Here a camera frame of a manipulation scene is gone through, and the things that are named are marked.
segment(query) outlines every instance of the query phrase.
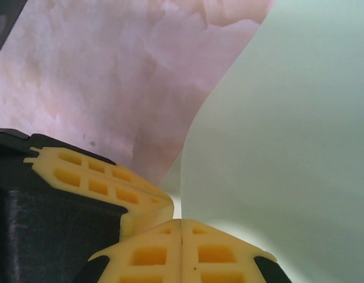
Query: black plastic part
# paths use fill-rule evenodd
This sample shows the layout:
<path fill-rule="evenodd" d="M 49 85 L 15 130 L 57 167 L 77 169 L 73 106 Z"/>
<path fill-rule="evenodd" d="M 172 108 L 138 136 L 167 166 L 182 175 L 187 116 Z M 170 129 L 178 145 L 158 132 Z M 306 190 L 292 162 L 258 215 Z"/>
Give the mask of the black plastic part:
<path fill-rule="evenodd" d="M 0 50 L 27 0 L 0 0 Z"/>
<path fill-rule="evenodd" d="M 278 263 L 263 256 L 254 258 L 266 283 L 292 283 Z"/>
<path fill-rule="evenodd" d="M 109 262 L 110 258 L 105 255 L 92 259 L 81 269 L 73 283 L 98 283 Z"/>
<path fill-rule="evenodd" d="M 54 189 L 23 163 L 30 146 L 63 144 L 0 132 L 0 283 L 70 283 L 120 240 L 126 208 Z"/>
<path fill-rule="evenodd" d="M 26 134 L 13 129 L 0 129 L 0 154 L 2 153 L 1 150 L 3 147 L 10 148 L 10 151 L 24 152 L 26 154 L 29 154 L 30 147 L 37 147 L 38 149 L 42 149 L 43 147 L 65 147 L 97 160 L 116 165 L 115 162 L 108 158 L 88 152 L 87 150 L 80 149 L 79 147 L 72 146 L 71 144 L 56 140 L 52 137 L 43 134 L 33 134 L 29 137 Z"/>

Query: pink marble surface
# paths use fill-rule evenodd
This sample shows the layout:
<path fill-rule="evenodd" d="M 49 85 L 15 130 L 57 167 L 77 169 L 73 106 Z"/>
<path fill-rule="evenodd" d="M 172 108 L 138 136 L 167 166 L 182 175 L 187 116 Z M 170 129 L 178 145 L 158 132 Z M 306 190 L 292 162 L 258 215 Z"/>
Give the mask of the pink marble surface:
<path fill-rule="evenodd" d="M 153 183 L 272 0 L 28 0 L 0 53 L 0 127 Z"/>

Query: rectangular cutout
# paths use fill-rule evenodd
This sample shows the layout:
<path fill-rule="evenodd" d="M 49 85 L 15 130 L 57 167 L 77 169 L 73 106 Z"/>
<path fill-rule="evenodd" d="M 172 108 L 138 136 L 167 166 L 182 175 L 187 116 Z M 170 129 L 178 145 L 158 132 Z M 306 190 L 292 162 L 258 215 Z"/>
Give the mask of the rectangular cutout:
<path fill-rule="evenodd" d="M 201 272 L 201 283 L 246 283 L 239 271 Z"/>
<path fill-rule="evenodd" d="M 116 197 L 121 199 L 125 202 L 134 203 L 137 205 L 139 203 L 139 198 L 135 193 L 128 192 L 127 190 L 123 190 L 119 187 L 115 188 L 116 190 Z"/>
<path fill-rule="evenodd" d="M 131 265 L 165 265 L 168 250 L 162 246 L 151 246 L 135 250 Z"/>
<path fill-rule="evenodd" d="M 58 158 L 60 158 L 63 161 L 69 162 L 69 163 L 73 163 L 75 165 L 82 165 L 82 159 L 80 156 L 76 155 L 76 154 L 71 154 L 69 152 L 60 152 L 58 154 Z"/>
<path fill-rule="evenodd" d="M 67 169 L 56 168 L 53 171 L 53 175 L 61 182 L 72 185 L 75 187 L 79 187 L 81 183 L 81 176 L 74 172 L 71 172 Z"/>
<path fill-rule="evenodd" d="M 88 168 L 100 173 L 104 173 L 104 165 L 98 162 L 89 161 Z"/>
<path fill-rule="evenodd" d="M 132 181 L 131 178 L 127 174 L 125 174 L 125 173 L 123 173 L 123 172 L 121 172 L 119 170 L 113 169 L 112 170 L 112 176 L 114 176 L 115 178 L 118 178 L 120 180 L 127 181 L 127 182 Z"/>
<path fill-rule="evenodd" d="M 199 262 L 236 262 L 232 249 L 225 245 L 204 245 L 198 248 Z"/>
<path fill-rule="evenodd" d="M 100 193 L 101 195 L 108 195 L 107 184 L 93 179 L 88 181 L 88 189 L 92 192 Z"/>

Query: yellow plastic part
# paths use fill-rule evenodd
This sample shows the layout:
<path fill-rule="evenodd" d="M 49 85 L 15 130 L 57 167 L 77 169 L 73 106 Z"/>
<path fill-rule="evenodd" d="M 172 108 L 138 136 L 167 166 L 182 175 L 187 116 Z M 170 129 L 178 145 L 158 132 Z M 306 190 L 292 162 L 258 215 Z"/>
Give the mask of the yellow plastic part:
<path fill-rule="evenodd" d="M 183 220 L 183 283 L 265 283 L 254 258 L 272 254 L 195 220 Z"/>
<path fill-rule="evenodd" d="M 104 249 L 99 283 L 265 283 L 254 258 L 268 252 L 190 219 L 174 219 Z"/>
<path fill-rule="evenodd" d="M 123 166 L 65 148 L 31 150 L 39 156 L 24 163 L 33 163 L 32 169 L 52 187 L 128 209 L 120 221 L 121 241 L 173 217 L 170 196 Z"/>
<path fill-rule="evenodd" d="M 180 282 L 181 229 L 180 219 L 171 220 L 94 254 L 89 260 L 101 255 L 110 258 L 98 282 Z"/>

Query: white paper sheet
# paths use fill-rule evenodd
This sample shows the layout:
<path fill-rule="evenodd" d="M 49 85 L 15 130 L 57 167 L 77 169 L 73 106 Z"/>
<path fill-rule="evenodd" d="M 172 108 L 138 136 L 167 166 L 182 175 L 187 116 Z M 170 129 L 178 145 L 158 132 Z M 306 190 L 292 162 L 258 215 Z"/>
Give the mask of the white paper sheet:
<path fill-rule="evenodd" d="M 278 0 L 209 96 L 182 214 L 268 249 L 293 282 L 364 282 L 364 0 Z"/>

